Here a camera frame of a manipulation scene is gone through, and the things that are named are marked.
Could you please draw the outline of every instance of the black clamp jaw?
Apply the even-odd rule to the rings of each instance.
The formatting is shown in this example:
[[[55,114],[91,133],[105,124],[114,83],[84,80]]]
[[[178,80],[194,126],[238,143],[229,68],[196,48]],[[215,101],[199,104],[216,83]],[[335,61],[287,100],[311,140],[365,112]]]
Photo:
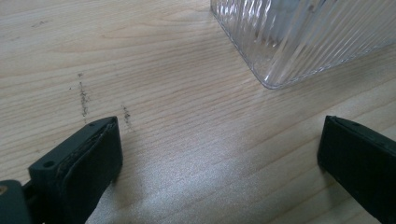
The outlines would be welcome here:
[[[364,127],[328,116],[318,163],[381,223],[396,223],[396,142]]]
[[[26,185],[0,181],[0,223],[84,223],[121,166],[117,117],[89,123],[33,163]]]

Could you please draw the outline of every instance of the scratch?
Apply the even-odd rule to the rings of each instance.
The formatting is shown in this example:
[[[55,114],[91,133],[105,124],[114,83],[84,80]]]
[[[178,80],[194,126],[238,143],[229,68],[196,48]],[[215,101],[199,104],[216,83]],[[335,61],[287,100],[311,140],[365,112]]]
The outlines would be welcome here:
[[[82,82],[79,82],[79,96],[81,97],[81,107],[82,107],[82,117],[86,117],[88,115],[88,106],[87,103],[90,101],[90,98],[87,96],[87,92],[85,92],[85,88],[82,85]]]
[[[130,115],[130,113],[128,111],[128,108],[126,108],[125,105],[122,105],[122,109],[123,109],[123,112],[124,112],[124,121],[126,123],[126,126],[128,126],[129,130],[132,130],[131,115]]]
[[[38,23],[33,24],[32,27],[33,27],[33,28],[37,28],[37,27],[39,27],[39,26],[41,26],[41,25],[44,25],[44,24],[46,24],[46,23],[49,23],[49,21],[40,21],[40,22],[38,22]]]

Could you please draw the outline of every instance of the wooden table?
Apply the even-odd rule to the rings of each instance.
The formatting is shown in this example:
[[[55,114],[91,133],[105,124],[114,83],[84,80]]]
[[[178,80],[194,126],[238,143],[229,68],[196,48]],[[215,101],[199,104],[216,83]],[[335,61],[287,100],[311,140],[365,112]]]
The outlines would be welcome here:
[[[89,223],[376,223],[316,154],[326,115],[396,139],[395,58],[269,91],[209,1],[3,0],[0,179],[115,115],[124,166]]]

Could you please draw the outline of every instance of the black plastic part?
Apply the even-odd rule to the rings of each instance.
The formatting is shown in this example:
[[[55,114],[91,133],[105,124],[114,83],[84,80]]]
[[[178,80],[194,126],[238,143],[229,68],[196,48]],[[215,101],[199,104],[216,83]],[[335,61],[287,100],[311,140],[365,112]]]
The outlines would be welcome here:
[[[9,224],[32,223],[21,183],[16,180],[0,181],[0,222]]]
[[[359,123],[326,117],[318,163],[371,215],[396,223],[396,143]]]
[[[44,223],[46,221],[45,217],[47,216],[48,211],[50,211],[45,199],[35,191],[31,181],[23,185],[22,189],[33,223]]]
[[[116,117],[92,122],[29,167],[35,193],[47,205],[48,223],[84,223],[120,172]]]

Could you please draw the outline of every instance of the metal screw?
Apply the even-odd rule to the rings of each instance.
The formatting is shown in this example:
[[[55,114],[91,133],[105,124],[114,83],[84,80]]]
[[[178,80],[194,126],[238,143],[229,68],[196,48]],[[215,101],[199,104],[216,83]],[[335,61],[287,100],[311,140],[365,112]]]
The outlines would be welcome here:
[[[3,195],[8,190],[8,187],[5,185],[0,186],[0,195]]]

